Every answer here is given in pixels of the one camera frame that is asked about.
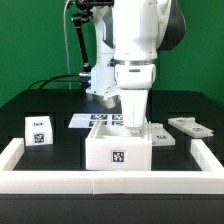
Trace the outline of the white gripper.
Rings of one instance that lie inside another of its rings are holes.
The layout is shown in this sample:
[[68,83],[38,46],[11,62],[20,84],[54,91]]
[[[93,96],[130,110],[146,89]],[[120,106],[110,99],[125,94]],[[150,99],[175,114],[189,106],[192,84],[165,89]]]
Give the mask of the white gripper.
[[123,124],[128,129],[141,130],[145,122],[148,93],[156,77],[156,66],[116,65],[115,75]]

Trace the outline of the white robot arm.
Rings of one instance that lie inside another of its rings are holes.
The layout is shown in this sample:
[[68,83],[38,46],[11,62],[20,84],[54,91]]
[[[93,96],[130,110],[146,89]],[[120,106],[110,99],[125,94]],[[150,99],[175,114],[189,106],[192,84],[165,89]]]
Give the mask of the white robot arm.
[[124,126],[144,126],[157,52],[175,48],[185,35],[179,0],[90,0],[97,60],[87,92],[118,96]]

